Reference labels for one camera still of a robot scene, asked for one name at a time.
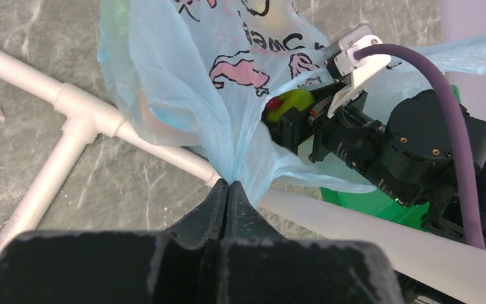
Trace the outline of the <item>light blue plastic bag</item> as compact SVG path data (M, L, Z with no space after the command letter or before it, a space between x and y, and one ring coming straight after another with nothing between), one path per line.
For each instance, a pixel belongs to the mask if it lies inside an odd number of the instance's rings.
M332 81L328 37L294 1L102 1L106 90L138 136L199 146L255 205L274 180L368 193L335 156L311 163L275 144L261 121L276 93Z

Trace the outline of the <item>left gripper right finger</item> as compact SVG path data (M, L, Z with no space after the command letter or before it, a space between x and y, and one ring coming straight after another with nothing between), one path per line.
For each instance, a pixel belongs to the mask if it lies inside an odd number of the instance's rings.
M228 190L225 237L244 239L285 239L250 204L243 185L235 181Z

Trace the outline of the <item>green fake apple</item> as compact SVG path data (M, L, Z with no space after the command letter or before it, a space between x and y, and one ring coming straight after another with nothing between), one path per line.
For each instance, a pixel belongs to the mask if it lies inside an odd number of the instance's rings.
M265 105L263 120L278 122L289 109L305 110L315 102L315 97L303 88L293 89L271 98Z

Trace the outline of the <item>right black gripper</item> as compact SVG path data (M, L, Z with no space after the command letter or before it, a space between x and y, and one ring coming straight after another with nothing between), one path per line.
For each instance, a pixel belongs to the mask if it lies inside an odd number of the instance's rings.
M317 114L310 115L311 106L304 110L292 107L278 120L268 119L272 140L297 155L299 146L314 133L311 162L323 161L331 153L349 168L385 168L382 156L386 125L363 112L368 93L362 91L355 100L338 108L331 118L327 117L326 110L333 94L315 92L314 95Z

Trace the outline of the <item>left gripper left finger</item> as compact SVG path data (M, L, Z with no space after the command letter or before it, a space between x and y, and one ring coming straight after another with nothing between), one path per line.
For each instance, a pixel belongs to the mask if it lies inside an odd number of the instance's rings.
M229 185L218 179L206 198L166 232L184 248L201 248L217 239L225 221Z

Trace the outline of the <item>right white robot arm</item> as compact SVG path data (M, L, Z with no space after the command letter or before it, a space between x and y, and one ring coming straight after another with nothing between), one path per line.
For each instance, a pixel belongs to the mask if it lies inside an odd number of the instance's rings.
M271 98L261 119L272 139L293 153L312 140L309 161L335 155L403 207L428 205L421 226L464 243L465 229L454 155L436 93L429 89L401 101L386 123L364 113L367 94L327 110L334 89L294 89ZM468 129L477 180L477 207L486 245L486 121L461 111Z

